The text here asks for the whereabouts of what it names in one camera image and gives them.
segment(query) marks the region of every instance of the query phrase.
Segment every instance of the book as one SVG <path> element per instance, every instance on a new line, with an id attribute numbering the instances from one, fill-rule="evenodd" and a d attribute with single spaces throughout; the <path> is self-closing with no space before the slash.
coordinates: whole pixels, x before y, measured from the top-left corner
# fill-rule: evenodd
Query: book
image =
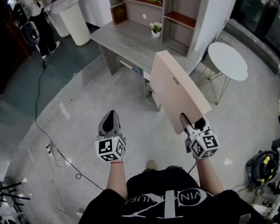
<path id="1" fill-rule="evenodd" d="M 110 10 L 114 25 L 117 25 L 127 20 L 125 3 L 119 3 L 117 5 L 114 5 L 110 7 Z"/>

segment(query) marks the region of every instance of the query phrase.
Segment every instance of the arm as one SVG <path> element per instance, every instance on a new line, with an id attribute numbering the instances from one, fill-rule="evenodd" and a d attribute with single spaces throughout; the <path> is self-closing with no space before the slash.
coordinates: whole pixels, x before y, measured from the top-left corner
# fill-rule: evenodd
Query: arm
<path id="1" fill-rule="evenodd" d="M 201 188 L 215 196 L 223 192 L 223 185 L 211 166 L 209 159 L 196 159 L 196 164 Z"/>
<path id="2" fill-rule="evenodd" d="M 126 176 L 123 163 L 111 162 L 106 188 L 112 189 L 127 200 Z"/>

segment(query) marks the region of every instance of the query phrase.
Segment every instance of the floor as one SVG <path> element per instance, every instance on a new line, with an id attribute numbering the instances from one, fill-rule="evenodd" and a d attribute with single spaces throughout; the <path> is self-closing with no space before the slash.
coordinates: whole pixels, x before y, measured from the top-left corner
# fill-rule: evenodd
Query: floor
<path id="1" fill-rule="evenodd" d="M 71 37 L 61 39 L 60 47 L 47 58 L 46 74 L 42 78 L 42 94 L 38 113 L 100 50 L 96 42 L 78 47 Z M 16 71 L 0 98 L 0 180 L 20 141 L 34 121 L 38 77 L 42 72 L 42 58 L 35 50 Z"/>
<path id="2" fill-rule="evenodd" d="M 235 49 L 246 60 L 249 77 L 244 82 L 231 81 L 221 103 L 212 104 L 213 110 L 207 114 L 221 144 L 210 161 L 225 189 L 245 183 L 245 163 L 259 150 L 269 149 L 272 141 L 280 137 L 276 102 L 280 97 L 280 78 L 243 44 L 236 42 Z M 96 156 L 94 142 L 100 120 L 114 109 L 127 141 L 124 157 L 127 179 L 142 172 L 149 160 L 155 160 L 160 169 L 177 165 L 189 170 L 195 161 L 185 152 L 185 136 L 176 135 L 164 111 L 155 112 L 144 100 L 142 78 L 127 67 L 113 76 L 104 68 L 85 85 L 91 74 L 90 66 L 99 70 L 104 66 L 103 58 L 97 57 L 79 72 L 38 119 L 63 155 L 105 188 L 109 164 Z M 193 80 L 202 69 L 199 65 L 193 72 Z M 215 87 L 219 89 L 222 82 L 222 79 L 215 81 Z M 214 103 L 210 84 L 201 90 Z M 78 223 L 76 212 L 85 209 L 100 190 L 84 178 L 75 179 L 77 172 L 64 164 L 59 154 L 55 160 L 49 158 L 48 141 L 33 124 L 8 169 L 6 180 L 27 180 L 20 193 L 31 198 L 24 201 L 23 209 L 32 223 Z M 198 180 L 196 169 L 191 175 Z"/>

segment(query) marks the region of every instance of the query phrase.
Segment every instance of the table leg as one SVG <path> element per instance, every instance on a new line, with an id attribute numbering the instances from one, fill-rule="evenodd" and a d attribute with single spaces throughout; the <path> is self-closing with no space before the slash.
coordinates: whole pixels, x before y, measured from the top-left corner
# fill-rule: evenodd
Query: table leg
<path id="1" fill-rule="evenodd" d="M 161 104 L 158 100 L 158 98 L 155 96 L 150 84 L 148 83 L 148 80 L 143 78 L 144 80 L 144 98 L 147 102 L 149 102 L 153 108 L 159 112 L 161 109 Z"/>
<path id="2" fill-rule="evenodd" d="M 208 82 L 210 82 L 210 81 L 212 81 L 212 80 L 214 80 L 214 79 L 217 79 L 218 77 L 220 77 L 221 75 L 223 75 L 223 73 L 217 75 L 215 78 L 212 78 L 214 75 L 216 75 L 216 73 L 213 74 L 213 75 L 209 75 L 209 77 L 207 78 L 207 81 L 206 81 L 206 82 L 204 82 L 204 83 L 202 83 L 202 84 L 196 84 L 197 87 L 203 86 L 203 85 L 207 84 Z"/>
<path id="3" fill-rule="evenodd" d="M 198 77 L 198 79 L 195 81 L 195 84 L 198 83 L 198 80 L 201 78 L 201 76 L 204 74 L 205 70 L 206 70 L 207 67 L 204 68 L 203 72 L 200 74 L 200 76 Z"/>
<path id="4" fill-rule="evenodd" d="M 109 49 L 100 44 L 98 46 L 103 54 L 103 58 L 109 68 L 111 75 L 113 75 L 123 66 L 123 64 L 116 62 L 116 55 L 114 52 L 110 51 Z"/>
<path id="5" fill-rule="evenodd" d="M 225 81 L 224 81 L 224 84 L 223 84 L 223 88 L 222 88 L 222 91 L 221 91 L 221 95 L 220 95 L 220 97 L 219 97 L 219 100 L 217 99 L 217 95 L 216 95 L 216 92 L 215 92 L 215 88 L 214 88 L 213 82 L 211 82 L 212 87 L 213 87 L 213 89 L 214 89 L 215 96 L 216 96 L 216 100 L 217 100 L 217 102 L 215 103 L 216 105 L 219 104 L 219 102 L 220 102 L 220 100 L 221 100 L 221 98 L 222 98 L 222 96 L 223 96 L 223 94 L 224 94 L 224 92 L 225 92 L 225 90 L 226 90 L 226 88 L 227 88 L 229 82 L 230 82 L 230 78 L 228 78 L 227 76 L 225 76 Z"/>

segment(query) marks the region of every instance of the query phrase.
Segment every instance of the light wooden panel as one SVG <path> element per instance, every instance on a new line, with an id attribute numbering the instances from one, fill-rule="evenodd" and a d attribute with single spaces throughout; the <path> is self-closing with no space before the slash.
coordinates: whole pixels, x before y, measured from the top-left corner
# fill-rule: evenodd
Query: light wooden panel
<path id="1" fill-rule="evenodd" d="M 168 51 L 155 54 L 150 84 L 177 134 L 183 132 L 183 113 L 194 124 L 211 106 L 201 91 Z"/>

